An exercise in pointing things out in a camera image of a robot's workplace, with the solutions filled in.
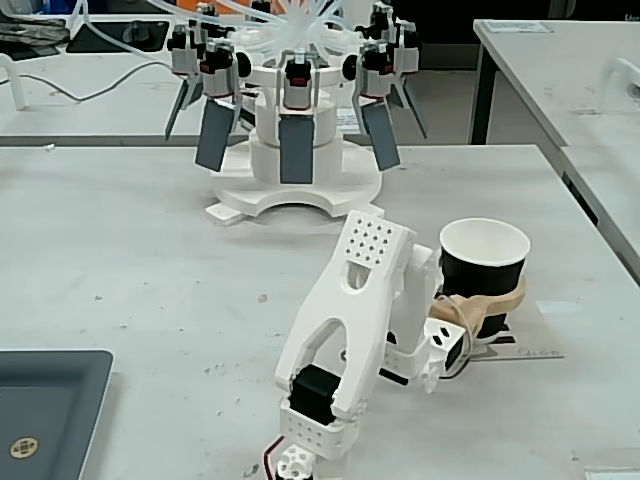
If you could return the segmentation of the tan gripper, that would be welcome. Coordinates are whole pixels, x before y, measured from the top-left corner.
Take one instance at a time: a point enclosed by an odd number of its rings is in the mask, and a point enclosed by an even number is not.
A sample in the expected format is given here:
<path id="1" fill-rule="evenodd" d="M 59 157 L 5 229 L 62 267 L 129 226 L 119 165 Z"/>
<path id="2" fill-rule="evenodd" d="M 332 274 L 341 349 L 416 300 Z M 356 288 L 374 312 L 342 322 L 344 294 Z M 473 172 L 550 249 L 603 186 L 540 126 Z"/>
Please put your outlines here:
<path id="1" fill-rule="evenodd" d="M 475 295 L 469 298 L 440 295 L 432 302 L 429 316 L 463 327 L 471 340 L 475 340 L 487 314 L 510 313 L 522 303 L 525 295 L 526 278 L 521 275 L 516 287 L 501 295 Z"/>

